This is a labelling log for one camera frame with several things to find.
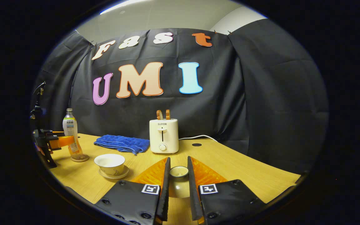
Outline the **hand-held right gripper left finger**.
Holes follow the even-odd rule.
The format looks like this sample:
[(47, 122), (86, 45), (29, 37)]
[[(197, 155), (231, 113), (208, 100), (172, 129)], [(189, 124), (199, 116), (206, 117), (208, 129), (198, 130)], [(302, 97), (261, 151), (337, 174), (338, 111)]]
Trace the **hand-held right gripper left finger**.
[(122, 222), (161, 225), (168, 219), (170, 168), (166, 157), (132, 181), (118, 181), (96, 206)]

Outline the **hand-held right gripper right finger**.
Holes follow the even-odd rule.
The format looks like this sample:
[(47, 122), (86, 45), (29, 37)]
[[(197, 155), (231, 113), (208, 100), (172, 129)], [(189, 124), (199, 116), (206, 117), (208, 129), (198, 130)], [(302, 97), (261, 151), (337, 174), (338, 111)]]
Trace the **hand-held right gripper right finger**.
[(240, 179), (227, 180), (189, 156), (189, 191), (192, 220), (199, 225), (241, 225), (265, 203)]

